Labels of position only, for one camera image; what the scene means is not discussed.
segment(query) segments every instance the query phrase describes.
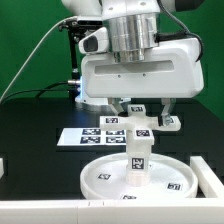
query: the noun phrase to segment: green wall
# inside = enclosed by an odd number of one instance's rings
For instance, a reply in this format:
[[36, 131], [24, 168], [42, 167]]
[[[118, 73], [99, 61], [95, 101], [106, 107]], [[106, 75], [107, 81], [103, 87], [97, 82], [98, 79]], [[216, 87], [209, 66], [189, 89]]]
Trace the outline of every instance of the green wall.
[[[192, 32], [199, 34], [205, 44], [205, 55], [201, 61], [205, 89], [196, 98], [224, 120], [223, 8], [223, 0], [205, 0], [198, 10], [176, 15]], [[0, 94], [41, 37], [66, 16], [70, 16], [70, 13], [64, 9], [60, 0], [0, 1]], [[164, 16], [161, 25], [163, 31], [178, 29]], [[38, 50], [11, 92], [44, 88], [70, 78], [70, 72], [67, 33], [55, 30]]]

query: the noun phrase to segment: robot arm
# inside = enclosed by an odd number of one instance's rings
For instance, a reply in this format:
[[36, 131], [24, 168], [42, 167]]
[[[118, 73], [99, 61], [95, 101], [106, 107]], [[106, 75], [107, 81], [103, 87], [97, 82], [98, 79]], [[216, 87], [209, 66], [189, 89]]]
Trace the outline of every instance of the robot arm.
[[[203, 2], [204, 0], [162, 0], [170, 12], [193, 10]], [[101, 16], [102, 13], [101, 0], [62, 0], [62, 3], [77, 16]]]

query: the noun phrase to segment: black tabletop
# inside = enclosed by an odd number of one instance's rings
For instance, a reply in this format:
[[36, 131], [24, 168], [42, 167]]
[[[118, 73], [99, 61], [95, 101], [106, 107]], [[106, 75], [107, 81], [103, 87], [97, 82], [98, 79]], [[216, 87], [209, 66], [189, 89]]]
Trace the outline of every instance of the black tabletop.
[[[160, 103], [145, 103], [148, 115], [162, 111]], [[68, 146], [57, 141], [63, 128], [99, 127], [99, 116], [110, 113], [79, 109], [68, 99], [14, 99], [0, 106], [0, 200], [80, 199], [80, 172], [90, 161], [123, 152], [125, 146]], [[224, 123], [195, 100], [178, 100], [173, 110], [182, 128], [154, 132], [153, 153], [189, 163], [202, 156], [224, 180]]]

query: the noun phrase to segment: white panel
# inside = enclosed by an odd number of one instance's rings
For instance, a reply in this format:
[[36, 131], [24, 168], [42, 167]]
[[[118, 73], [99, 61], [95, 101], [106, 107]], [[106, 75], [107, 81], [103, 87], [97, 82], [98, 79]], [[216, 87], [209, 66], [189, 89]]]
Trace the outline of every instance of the white panel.
[[223, 224], [224, 200], [0, 202], [1, 224]]
[[78, 201], [0, 202], [1, 224], [77, 224]]
[[218, 199], [89, 201], [78, 214], [79, 224], [221, 224], [223, 209]]
[[3, 159], [0, 159], [0, 179], [4, 174]]
[[191, 168], [197, 175], [199, 186], [207, 198], [224, 199], [223, 184], [202, 157], [191, 157]]

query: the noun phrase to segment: black cable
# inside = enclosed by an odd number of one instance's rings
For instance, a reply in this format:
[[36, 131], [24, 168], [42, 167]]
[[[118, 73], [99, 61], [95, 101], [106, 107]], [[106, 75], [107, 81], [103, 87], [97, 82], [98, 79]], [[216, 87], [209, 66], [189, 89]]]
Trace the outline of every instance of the black cable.
[[199, 56], [198, 56], [198, 58], [197, 58], [197, 60], [196, 60], [196, 62], [197, 61], [199, 61], [201, 58], [202, 58], [202, 56], [203, 56], [203, 53], [204, 53], [204, 44], [203, 44], [203, 42], [202, 42], [202, 39], [197, 35], [197, 34], [195, 34], [195, 33], [191, 33], [191, 31], [188, 29], [188, 27], [183, 23], [183, 22], [181, 22], [178, 18], [176, 18], [172, 13], [170, 13], [165, 7], [164, 7], [164, 5], [163, 5], [163, 3], [161, 2], [161, 0], [157, 0], [157, 3], [158, 3], [158, 5], [159, 5], [159, 7], [160, 7], [160, 9], [162, 10], [162, 12], [168, 17], [168, 18], [170, 18], [171, 20], [173, 20], [175, 23], [177, 23], [183, 30], [184, 30], [184, 32], [185, 32], [185, 37], [195, 37], [195, 38], [197, 38], [197, 40], [198, 40], [198, 42], [199, 42], [199, 44], [200, 44], [200, 47], [201, 47], [201, 49], [200, 49], [200, 53], [199, 53]]
[[169, 17], [170, 19], [172, 19], [175, 23], [177, 23], [181, 28], [183, 28], [187, 33], [190, 33], [190, 30], [188, 29], [188, 27], [182, 22], [180, 21], [178, 18], [176, 18], [172, 13], [170, 13], [163, 5], [163, 3], [161, 2], [161, 0], [157, 0], [158, 5], [160, 7], [160, 9], [162, 10], [162, 12]]
[[67, 85], [68, 82], [56, 82], [54, 84], [51, 84], [49, 86], [47, 86], [46, 88], [44, 88], [42, 91], [40, 91], [36, 96], [35, 98], [39, 98], [42, 94], [44, 94], [46, 92], [46, 90], [49, 90], [49, 89], [52, 89], [54, 87], [57, 87], [57, 86], [61, 86], [61, 85]]
[[57, 92], [57, 91], [72, 91], [73, 89], [30, 89], [30, 90], [23, 90], [23, 91], [19, 91], [19, 92], [15, 92], [12, 93], [8, 96], [6, 96], [2, 102], [0, 103], [0, 105], [2, 105], [3, 103], [5, 103], [5, 101], [7, 101], [9, 98], [15, 96], [15, 95], [19, 95], [19, 94], [23, 94], [23, 93], [31, 93], [31, 92], [40, 92], [40, 91], [44, 91], [44, 92]]

